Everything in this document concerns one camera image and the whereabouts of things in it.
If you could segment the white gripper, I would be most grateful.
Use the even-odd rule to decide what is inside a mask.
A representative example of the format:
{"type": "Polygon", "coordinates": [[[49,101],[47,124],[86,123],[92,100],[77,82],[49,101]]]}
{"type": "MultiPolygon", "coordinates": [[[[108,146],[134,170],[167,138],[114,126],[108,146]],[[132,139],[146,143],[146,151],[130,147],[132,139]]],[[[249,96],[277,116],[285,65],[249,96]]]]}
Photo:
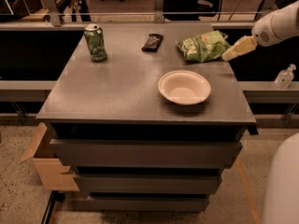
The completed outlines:
{"type": "Polygon", "coordinates": [[[230,61],[249,51],[253,51],[256,49],[257,43],[263,47],[272,46],[275,41],[275,35],[272,31],[272,17],[273,14],[269,13],[256,21],[251,30],[253,36],[244,35],[239,38],[233,46],[223,52],[221,55],[222,59],[230,61]]]}

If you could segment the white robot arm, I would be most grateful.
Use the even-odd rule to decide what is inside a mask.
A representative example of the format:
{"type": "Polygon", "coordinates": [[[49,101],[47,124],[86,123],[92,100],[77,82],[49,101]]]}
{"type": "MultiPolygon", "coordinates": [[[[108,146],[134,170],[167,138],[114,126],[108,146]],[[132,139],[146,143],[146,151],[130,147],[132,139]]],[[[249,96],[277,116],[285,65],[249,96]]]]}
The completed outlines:
{"type": "MultiPolygon", "coordinates": [[[[299,36],[299,8],[294,2],[259,19],[221,57],[230,61],[256,49],[299,36]]],[[[286,139],[270,165],[263,199],[262,224],[299,224],[299,133],[286,139]]]]}

